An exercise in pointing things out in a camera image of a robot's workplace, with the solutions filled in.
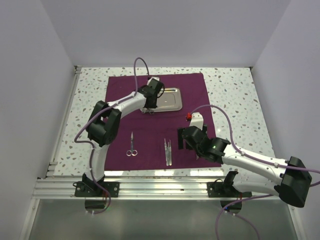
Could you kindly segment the steel scalpel handle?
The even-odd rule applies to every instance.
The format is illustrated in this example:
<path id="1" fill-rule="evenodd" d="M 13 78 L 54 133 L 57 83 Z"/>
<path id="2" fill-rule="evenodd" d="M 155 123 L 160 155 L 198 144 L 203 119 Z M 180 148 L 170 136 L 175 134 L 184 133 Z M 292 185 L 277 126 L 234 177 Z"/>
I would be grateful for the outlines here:
<path id="1" fill-rule="evenodd" d="M 164 138 L 164 150 L 165 150 L 165 161 L 166 161 L 166 166 L 169 166 L 169 155 L 168 155 L 168 146 L 167 146 L 167 141 Z"/>
<path id="2" fill-rule="evenodd" d="M 168 142 L 168 151 L 169 151 L 169 166 L 172 166 L 172 144 L 171 140 Z"/>

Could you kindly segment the purple surgical cloth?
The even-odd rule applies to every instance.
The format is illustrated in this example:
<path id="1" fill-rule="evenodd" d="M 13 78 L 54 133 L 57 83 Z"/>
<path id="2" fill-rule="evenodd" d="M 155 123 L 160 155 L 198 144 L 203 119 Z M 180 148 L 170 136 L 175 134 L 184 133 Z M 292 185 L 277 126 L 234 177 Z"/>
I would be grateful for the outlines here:
<path id="1" fill-rule="evenodd" d="M 203 158 L 196 160 L 196 153 L 189 149 L 178 149 L 178 128 L 189 126 L 188 113 L 199 108 L 207 125 L 209 138 L 216 136 L 215 126 L 204 76 L 202 73 L 161 75 L 160 81 L 166 88 L 179 88 L 182 109 L 179 111 L 143 114 L 136 110 L 120 121 L 118 134 L 110 145 L 105 160 L 106 171 L 137 171 L 166 169 L 164 138 L 171 140 L 172 169 L 219 168 L 219 163 Z M 134 136 L 136 156 L 127 156 Z"/>

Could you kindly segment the steel scissors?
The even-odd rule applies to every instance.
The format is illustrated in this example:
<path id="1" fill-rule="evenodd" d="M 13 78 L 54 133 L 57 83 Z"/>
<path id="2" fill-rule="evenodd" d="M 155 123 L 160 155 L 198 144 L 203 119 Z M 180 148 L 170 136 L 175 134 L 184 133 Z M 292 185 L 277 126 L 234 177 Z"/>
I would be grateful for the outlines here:
<path id="1" fill-rule="evenodd" d="M 134 148 L 134 133 L 130 135 L 130 149 L 126 152 L 127 157 L 135 157 L 138 155 L 138 151 Z"/>

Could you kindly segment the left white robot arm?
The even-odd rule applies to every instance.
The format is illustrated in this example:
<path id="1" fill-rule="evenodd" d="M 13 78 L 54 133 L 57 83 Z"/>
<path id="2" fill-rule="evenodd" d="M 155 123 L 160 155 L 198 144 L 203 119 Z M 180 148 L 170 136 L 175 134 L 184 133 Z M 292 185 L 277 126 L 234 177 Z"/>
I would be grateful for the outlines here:
<path id="1" fill-rule="evenodd" d="M 155 109 L 165 85 L 157 78 L 149 77 L 147 84 L 136 87 L 135 91 L 115 101 L 98 101 L 88 122 L 77 133 L 75 143 L 88 143 L 91 153 L 88 170 L 82 175 L 80 191 L 94 197 L 109 196 L 104 182 L 106 155 L 116 139 L 121 119 L 142 108 Z"/>

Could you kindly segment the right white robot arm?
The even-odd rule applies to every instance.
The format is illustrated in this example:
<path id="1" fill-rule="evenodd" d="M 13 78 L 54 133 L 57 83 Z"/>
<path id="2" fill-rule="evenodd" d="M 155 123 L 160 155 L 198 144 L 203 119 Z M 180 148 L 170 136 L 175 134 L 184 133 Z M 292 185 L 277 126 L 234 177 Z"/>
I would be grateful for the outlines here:
<path id="1" fill-rule="evenodd" d="M 179 149 L 194 150 L 198 157 L 208 162 L 241 170 L 227 173 L 219 186 L 224 195 L 236 197 L 256 192 L 278 196 L 294 207 L 305 206 L 312 177 L 299 158 L 273 159 L 257 153 L 249 158 L 248 153 L 236 150 L 227 139 L 209 138 L 196 126 L 179 128 L 177 134 Z"/>

